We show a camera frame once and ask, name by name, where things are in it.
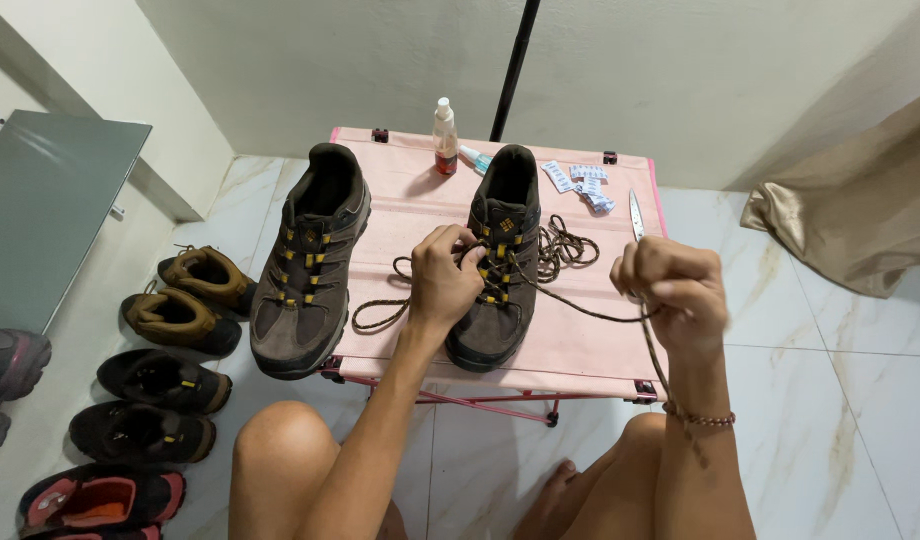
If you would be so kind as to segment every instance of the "pink folding table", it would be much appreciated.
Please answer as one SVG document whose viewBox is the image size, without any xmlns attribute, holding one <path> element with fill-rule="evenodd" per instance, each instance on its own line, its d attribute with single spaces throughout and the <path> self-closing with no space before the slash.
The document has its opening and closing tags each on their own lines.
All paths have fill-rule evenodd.
<svg viewBox="0 0 920 540">
<path fill-rule="evenodd" d="M 409 256 L 430 231 L 443 224 L 465 224 L 470 203 L 481 178 L 461 159 L 457 173 L 443 177 L 433 169 L 431 137 L 385 129 L 336 128 L 331 142 L 356 154 L 370 187 L 369 226 L 353 249 L 349 264 L 349 309 L 377 299 L 404 299 L 410 284 L 393 272 L 395 258 Z M 461 139 L 461 144 L 493 155 L 502 143 Z M 564 265 L 548 289 L 583 306 L 617 317 L 640 316 L 639 307 L 618 294 L 610 283 L 610 267 L 623 247 L 634 240 L 629 191 L 636 193 L 647 235 L 666 236 L 664 214 L 657 193 L 653 160 L 613 152 L 581 152 L 529 146 L 537 158 L 540 224 L 561 215 L 567 229 L 592 239 L 600 248 L 595 264 L 575 268 Z M 558 193 L 539 166 L 556 160 L 564 172 L 573 165 L 602 166 L 610 176 L 603 193 L 616 202 L 612 212 L 595 213 L 574 193 Z M 369 324 L 394 313 L 396 306 L 371 307 L 358 322 Z M 355 330 L 346 321 L 343 338 L 321 374 L 335 382 L 375 387 L 393 354 L 406 314 L 389 325 Z M 667 369 L 667 353 L 658 345 L 660 365 Z M 519 350 L 499 369 L 486 374 L 464 371 L 438 352 L 426 372 L 430 383 L 513 388 L 514 396 L 453 398 L 420 392 L 419 404 L 454 403 L 538 420 L 553 427 L 560 400 L 623 398 L 636 403 L 666 399 L 646 348 L 640 324 L 597 319 L 559 300 L 537 293 L 533 321 Z M 504 401 L 550 401 L 552 411 L 531 415 L 487 405 Z"/>
</svg>

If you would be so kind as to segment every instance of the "tan boot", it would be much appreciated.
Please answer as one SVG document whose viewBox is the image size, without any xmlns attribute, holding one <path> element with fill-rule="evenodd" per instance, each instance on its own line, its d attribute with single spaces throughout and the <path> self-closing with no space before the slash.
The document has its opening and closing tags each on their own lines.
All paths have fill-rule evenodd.
<svg viewBox="0 0 920 540">
<path fill-rule="evenodd" d="M 138 336 L 159 345 L 178 345 L 224 356 L 237 348 L 238 323 L 221 317 L 190 293 L 173 287 L 134 294 L 120 313 Z"/>
<path fill-rule="evenodd" d="M 186 251 L 157 264 L 156 273 L 172 288 L 214 301 L 238 315 L 250 314 L 257 284 L 211 246 L 186 246 Z"/>
</svg>

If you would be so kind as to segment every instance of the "bare foot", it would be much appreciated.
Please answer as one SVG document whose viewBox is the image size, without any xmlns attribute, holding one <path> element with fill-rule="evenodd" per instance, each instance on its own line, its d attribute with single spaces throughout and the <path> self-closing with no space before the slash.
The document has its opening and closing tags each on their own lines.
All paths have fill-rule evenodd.
<svg viewBox="0 0 920 540">
<path fill-rule="evenodd" d="M 569 511 L 574 505 L 563 504 L 563 500 L 579 477 L 574 462 L 563 461 L 516 526 L 514 540 L 557 540 L 563 536 L 576 517 L 576 511 Z"/>
</svg>

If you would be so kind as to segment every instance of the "bracelet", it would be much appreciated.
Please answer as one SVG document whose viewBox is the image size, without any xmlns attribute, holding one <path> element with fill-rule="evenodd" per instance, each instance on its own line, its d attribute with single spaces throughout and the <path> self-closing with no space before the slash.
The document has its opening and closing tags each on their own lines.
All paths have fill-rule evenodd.
<svg viewBox="0 0 920 540">
<path fill-rule="evenodd" d="M 726 418 L 707 418 L 705 416 L 694 416 L 693 414 L 687 414 L 678 410 L 677 405 L 673 404 L 673 401 L 667 401 L 663 404 L 663 410 L 667 414 L 672 414 L 676 416 L 683 423 L 686 424 L 697 424 L 699 426 L 732 426 L 737 422 L 737 415 L 733 411 L 730 411 L 730 416 Z"/>
</svg>

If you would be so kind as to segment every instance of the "gold fabric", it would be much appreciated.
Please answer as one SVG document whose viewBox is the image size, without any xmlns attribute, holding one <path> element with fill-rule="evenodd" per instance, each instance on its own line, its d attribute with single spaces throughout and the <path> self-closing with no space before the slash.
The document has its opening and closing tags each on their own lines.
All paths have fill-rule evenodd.
<svg viewBox="0 0 920 540">
<path fill-rule="evenodd" d="M 761 181 L 740 225 L 847 289 L 887 298 L 920 264 L 920 97 Z"/>
</svg>

